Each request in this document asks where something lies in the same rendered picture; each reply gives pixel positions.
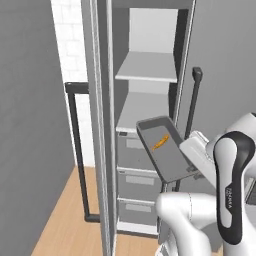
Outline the grey freezer compartment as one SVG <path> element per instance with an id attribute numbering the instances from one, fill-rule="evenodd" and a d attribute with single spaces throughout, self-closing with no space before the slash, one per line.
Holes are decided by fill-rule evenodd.
<path id="1" fill-rule="evenodd" d="M 119 220 L 117 123 L 125 100 L 130 92 L 168 95 L 168 116 L 177 123 L 178 102 L 188 31 L 195 0 L 107 0 L 109 86 L 112 135 L 113 177 L 117 204 L 117 231 L 141 236 L 158 235 L 158 217 L 154 226 L 123 222 Z M 170 53 L 174 57 L 177 82 L 146 80 L 119 80 L 115 78 L 124 59 L 130 52 Z"/>

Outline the grey fridge door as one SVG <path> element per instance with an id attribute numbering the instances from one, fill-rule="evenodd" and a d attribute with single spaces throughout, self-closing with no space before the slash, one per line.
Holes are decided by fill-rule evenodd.
<path id="1" fill-rule="evenodd" d="M 189 71 L 202 69 L 192 127 L 221 136 L 256 113 L 256 0 L 195 0 L 177 126 L 185 126 L 192 90 Z"/>

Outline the grey freezer drawer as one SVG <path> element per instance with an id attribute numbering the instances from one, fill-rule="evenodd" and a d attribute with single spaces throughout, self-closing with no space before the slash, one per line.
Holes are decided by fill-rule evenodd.
<path id="1" fill-rule="evenodd" d="M 136 133 L 118 133 L 117 154 L 119 167 L 154 170 L 154 166 Z"/>
<path id="2" fill-rule="evenodd" d="M 157 214 L 153 202 L 118 200 L 119 220 L 123 222 L 151 225 L 157 223 Z"/>
<path id="3" fill-rule="evenodd" d="M 118 196 L 124 199 L 155 201 L 162 182 L 155 171 L 118 168 Z"/>

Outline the pale grey freezer rack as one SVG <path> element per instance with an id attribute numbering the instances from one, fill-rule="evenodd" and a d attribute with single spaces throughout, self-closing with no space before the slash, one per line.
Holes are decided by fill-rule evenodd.
<path id="1" fill-rule="evenodd" d="M 116 131 L 134 133 L 138 121 L 168 114 L 168 95 L 130 92 L 125 100 Z"/>
<path id="2" fill-rule="evenodd" d="M 176 83 L 174 57 L 170 53 L 130 51 L 115 78 Z"/>

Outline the orange shrimp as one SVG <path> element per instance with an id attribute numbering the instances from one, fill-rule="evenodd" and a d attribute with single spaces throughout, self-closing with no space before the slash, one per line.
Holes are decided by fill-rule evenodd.
<path id="1" fill-rule="evenodd" d="M 169 135 L 165 134 L 163 135 L 163 137 L 152 147 L 152 150 L 156 150 L 158 148 L 160 148 L 161 146 L 163 146 L 169 139 Z"/>

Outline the grey cabinet side panel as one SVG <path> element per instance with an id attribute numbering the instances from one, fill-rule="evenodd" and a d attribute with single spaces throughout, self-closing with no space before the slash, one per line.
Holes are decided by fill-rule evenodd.
<path id="1" fill-rule="evenodd" d="M 30 256 L 74 166 L 50 0 L 0 0 L 0 256 Z"/>

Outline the grey meat container tray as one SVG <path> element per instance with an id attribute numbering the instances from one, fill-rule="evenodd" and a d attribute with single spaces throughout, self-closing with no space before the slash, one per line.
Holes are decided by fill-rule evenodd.
<path id="1" fill-rule="evenodd" d="M 194 176 L 197 172 L 187 172 L 192 162 L 181 152 L 179 145 L 184 141 L 168 116 L 159 116 L 138 121 L 137 134 L 160 179 L 165 183 Z M 168 134 L 168 141 L 156 150 L 152 147 Z"/>

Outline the grey open freezer door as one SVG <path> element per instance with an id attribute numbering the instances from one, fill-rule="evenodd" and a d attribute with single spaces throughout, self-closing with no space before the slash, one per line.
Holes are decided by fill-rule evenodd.
<path id="1" fill-rule="evenodd" d="M 112 179 L 107 0 L 82 0 L 89 99 L 103 256 L 113 256 L 115 215 Z"/>

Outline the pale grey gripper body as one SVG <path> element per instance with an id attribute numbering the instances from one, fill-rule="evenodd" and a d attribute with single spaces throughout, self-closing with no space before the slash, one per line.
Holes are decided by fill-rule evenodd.
<path id="1" fill-rule="evenodd" d="M 193 131 L 180 145 L 179 149 L 203 174 L 208 182 L 216 187 L 216 171 L 213 148 L 217 137 L 208 140 L 201 132 Z"/>

